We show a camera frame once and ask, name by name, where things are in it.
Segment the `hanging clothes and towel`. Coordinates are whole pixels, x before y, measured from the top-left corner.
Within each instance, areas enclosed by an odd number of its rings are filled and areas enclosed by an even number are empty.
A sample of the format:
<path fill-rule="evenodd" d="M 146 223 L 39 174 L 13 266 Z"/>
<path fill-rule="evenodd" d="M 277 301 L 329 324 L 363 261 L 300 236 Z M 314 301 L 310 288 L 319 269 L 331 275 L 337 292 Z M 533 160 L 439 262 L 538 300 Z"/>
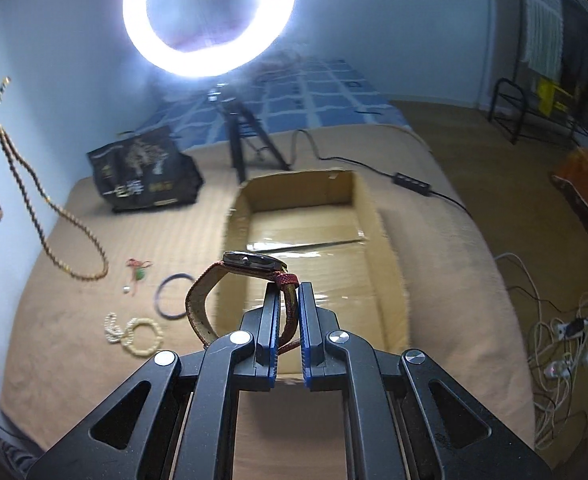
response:
<path fill-rule="evenodd" d="M 523 0 L 521 63 L 534 74 L 538 110 L 588 122 L 588 8 L 580 0 Z"/>

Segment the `black tripod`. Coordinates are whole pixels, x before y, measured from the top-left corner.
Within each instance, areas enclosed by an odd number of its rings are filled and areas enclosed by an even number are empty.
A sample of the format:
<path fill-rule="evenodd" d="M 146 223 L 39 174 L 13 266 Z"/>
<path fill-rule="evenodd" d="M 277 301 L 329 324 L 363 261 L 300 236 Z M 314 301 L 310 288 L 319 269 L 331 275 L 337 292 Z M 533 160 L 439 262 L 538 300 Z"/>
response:
<path fill-rule="evenodd" d="M 269 134 L 262 127 L 255 114 L 243 103 L 237 92 L 229 84 L 217 84 L 208 92 L 208 101 L 222 116 L 225 131 L 229 140 L 232 167 L 236 171 L 239 184 L 247 180 L 246 162 L 243 150 L 243 141 L 255 136 L 262 142 L 261 148 L 253 144 L 249 146 L 262 156 L 267 151 L 277 163 L 277 168 L 284 171 L 291 170 L 291 166 L 285 160 L 282 153 L 272 142 Z"/>

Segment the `black metal rack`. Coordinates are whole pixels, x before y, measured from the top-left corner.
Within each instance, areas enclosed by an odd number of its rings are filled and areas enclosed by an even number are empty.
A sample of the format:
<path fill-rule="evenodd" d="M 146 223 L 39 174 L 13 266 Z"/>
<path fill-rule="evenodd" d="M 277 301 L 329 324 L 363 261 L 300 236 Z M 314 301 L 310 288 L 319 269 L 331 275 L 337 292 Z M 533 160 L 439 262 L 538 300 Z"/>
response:
<path fill-rule="evenodd" d="M 499 126 L 512 144 L 527 140 L 557 148 L 588 148 L 588 128 L 579 121 L 574 96 L 542 79 L 530 91 L 499 78 L 487 120 Z"/>

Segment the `tan blanket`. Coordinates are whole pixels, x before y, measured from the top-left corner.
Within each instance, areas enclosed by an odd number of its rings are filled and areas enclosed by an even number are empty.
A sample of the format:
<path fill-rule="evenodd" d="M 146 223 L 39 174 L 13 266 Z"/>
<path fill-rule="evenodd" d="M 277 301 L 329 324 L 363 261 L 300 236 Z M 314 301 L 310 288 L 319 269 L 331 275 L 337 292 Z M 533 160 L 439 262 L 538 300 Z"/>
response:
<path fill-rule="evenodd" d="M 406 128 L 350 125 L 281 133 L 296 165 L 315 166 L 311 143 L 331 159 L 367 165 L 383 226 L 409 298 L 410 344 L 440 364 L 525 442 L 534 438 L 533 393 L 518 318 L 494 258 L 431 150 Z M 114 214 L 91 179 L 68 208 L 88 223 L 111 262 L 107 278 L 81 283 L 36 260 L 14 319 L 1 410 L 41 448 L 114 391 L 141 360 L 104 335 L 109 312 L 128 321 L 153 315 L 158 284 L 201 274 L 220 258 L 237 181 L 222 144 L 196 148 L 205 179 L 191 206 Z M 341 479 L 346 474 L 341 407 L 335 393 L 281 380 L 239 403 L 234 474 L 239 479 Z"/>

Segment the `black snack bag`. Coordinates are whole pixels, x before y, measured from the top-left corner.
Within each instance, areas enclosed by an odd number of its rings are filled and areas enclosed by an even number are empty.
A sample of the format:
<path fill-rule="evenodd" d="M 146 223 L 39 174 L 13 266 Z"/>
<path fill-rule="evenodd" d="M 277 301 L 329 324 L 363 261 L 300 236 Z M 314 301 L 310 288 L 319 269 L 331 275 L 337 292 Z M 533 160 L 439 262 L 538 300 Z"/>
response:
<path fill-rule="evenodd" d="M 88 162 L 98 194 L 115 212 L 192 205 L 205 183 L 167 127 L 96 148 L 88 152 Z"/>

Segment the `open cardboard box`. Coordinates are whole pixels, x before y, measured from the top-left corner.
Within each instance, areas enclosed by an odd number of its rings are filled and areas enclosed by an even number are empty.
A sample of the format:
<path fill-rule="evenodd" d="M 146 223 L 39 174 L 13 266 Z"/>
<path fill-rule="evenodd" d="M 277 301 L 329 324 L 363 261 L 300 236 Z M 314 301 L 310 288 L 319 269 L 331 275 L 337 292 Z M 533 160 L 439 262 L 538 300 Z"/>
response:
<path fill-rule="evenodd" d="M 409 298 L 371 188 L 355 171 L 267 174 L 239 188 L 223 250 L 277 258 L 377 350 L 410 344 Z"/>

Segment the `white pearl bead strand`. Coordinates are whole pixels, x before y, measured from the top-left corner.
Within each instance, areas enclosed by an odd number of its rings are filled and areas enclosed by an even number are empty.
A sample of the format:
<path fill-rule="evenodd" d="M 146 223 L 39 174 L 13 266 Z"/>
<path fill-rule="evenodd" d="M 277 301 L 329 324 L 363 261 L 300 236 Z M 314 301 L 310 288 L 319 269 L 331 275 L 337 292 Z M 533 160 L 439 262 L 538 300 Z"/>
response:
<path fill-rule="evenodd" d="M 109 312 L 105 316 L 104 334 L 110 344 L 119 344 L 121 341 L 124 330 L 117 324 L 117 314 L 115 312 Z"/>

